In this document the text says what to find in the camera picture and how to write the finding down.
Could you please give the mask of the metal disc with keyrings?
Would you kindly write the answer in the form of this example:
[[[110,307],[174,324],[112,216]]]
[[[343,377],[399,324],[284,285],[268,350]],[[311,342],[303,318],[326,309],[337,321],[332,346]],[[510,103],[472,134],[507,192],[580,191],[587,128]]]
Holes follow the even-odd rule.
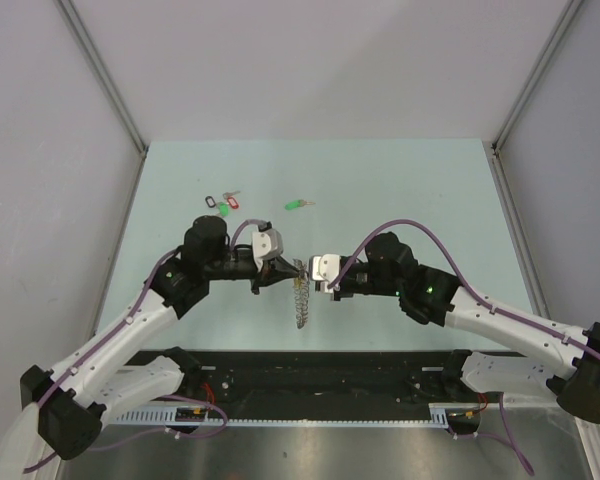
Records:
[[[298,276],[293,280],[296,327],[302,329],[309,320],[310,278],[307,264],[300,259],[293,260]]]

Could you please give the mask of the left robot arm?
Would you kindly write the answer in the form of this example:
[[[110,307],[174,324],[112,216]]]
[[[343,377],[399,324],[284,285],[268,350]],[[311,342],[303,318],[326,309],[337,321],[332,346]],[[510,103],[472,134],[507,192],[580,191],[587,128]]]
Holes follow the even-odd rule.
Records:
[[[54,455],[71,460],[97,439],[107,420],[155,398],[187,400],[201,387],[197,364],[172,348],[155,366],[124,379],[123,367],[153,336],[181,320],[213,281],[242,281],[253,294],[303,273],[282,256],[280,233],[257,221],[247,246],[236,246],[217,216],[195,219],[183,243],[164,254],[119,318],[48,370],[31,366],[20,378],[21,403],[38,408],[37,433]]]

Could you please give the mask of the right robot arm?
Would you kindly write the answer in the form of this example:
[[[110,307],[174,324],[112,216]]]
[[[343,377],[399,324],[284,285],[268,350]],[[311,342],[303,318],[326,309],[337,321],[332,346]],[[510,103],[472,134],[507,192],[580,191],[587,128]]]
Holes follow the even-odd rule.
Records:
[[[600,323],[569,325],[515,310],[475,290],[458,271],[419,263],[392,233],[367,238],[365,255],[316,255],[309,276],[333,300],[391,296],[415,322],[475,334],[513,351],[498,360],[460,352],[441,376],[443,393],[464,401],[477,393],[515,393],[553,400],[581,420],[600,424]]]

